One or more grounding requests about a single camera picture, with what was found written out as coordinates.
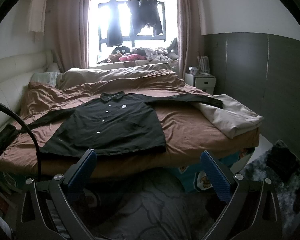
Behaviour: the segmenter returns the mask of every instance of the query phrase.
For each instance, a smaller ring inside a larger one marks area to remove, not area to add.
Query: pink curtain
[[[88,68],[90,0],[54,0],[55,49],[60,68]]]
[[[201,26],[198,0],[177,0],[179,77],[184,78],[190,66],[197,66],[201,52]]]

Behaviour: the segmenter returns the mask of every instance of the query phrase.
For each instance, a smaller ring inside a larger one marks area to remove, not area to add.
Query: blanket
[[[85,83],[66,89],[30,82],[21,103],[20,117],[31,123],[48,111],[71,108],[99,98],[101,93],[139,93],[164,97],[181,93],[207,95],[179,79],[171,70],[149,71],[120,78],[107,77],[94,83]],[[95,179],[109,179],[127,176],[154,167],[179,167],[199,162],[200,154],[209,150],[217,158],[226,157],[238,150],[257,147],[259,128],[229,139],[220,132],[195,107],[178,107],[158,104],[157,116],[166,137],[166,152],[143,156],[100,157],[92,174]],[[33,130],[42,147],[64,120]],[[42,160],[42,174],[54,176],[64,173],[78,159],[56,158]],[[34,145],[27,134],[20,134],[0,157],[0,170],[22,174],[37,173],[37,158]]]

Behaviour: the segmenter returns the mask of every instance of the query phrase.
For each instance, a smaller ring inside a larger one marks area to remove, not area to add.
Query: metal screw
[[[56,176],[54,176],[53,178],[55,179],[55,180],[61,180],[62,179],[62,177],[63,177],[63,175],[62,174],[57,174]]]
[[[26,180],[26,184],[28,184],[28,185],[31,184],[32,182],[33,182],[33,179],[31,179],[31,178]]]
[[[265,182],[268,183],[268,184],[272,183],[271,179],[269,179],[269,178],[265,178]]]
[[[243,175],[240,174],[240,173],[238,173],[238,174],[235,175],[235,178],[236,178],[237,180],[243,180]]]

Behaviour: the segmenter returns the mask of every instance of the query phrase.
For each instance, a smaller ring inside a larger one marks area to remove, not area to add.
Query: nightstand
[[[203,74],[197,74],[197,75],[191,75],[186,73],[185,76],[185,83],[199,88],[200,90],[209,93],[210,95],[213,95],[214,87],[216,86],[216,78],[212,75],[203,75]]]

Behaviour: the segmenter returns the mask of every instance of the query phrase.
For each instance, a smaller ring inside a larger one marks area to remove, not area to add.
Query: headboard
[[[33,73],[45,72],[50,63],[53,63],[51,50],[0,59],[0,103],[17,112],[24,87]],[[0,112],[0,128],[8,120],[9,116]]]

